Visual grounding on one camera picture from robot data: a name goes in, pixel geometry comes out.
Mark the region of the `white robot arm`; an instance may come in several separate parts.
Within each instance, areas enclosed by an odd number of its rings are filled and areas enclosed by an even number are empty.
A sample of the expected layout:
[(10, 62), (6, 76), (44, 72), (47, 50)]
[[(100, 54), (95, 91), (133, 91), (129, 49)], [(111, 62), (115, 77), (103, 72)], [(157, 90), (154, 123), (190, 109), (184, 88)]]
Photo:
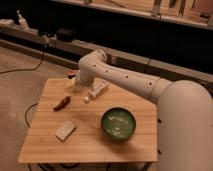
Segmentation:
[(206, 88), (110, 66), (100, 49), (78, 66), (76, 85), (102, 78), (156, 105), (157, 171), (213, 171), (213, 98)]

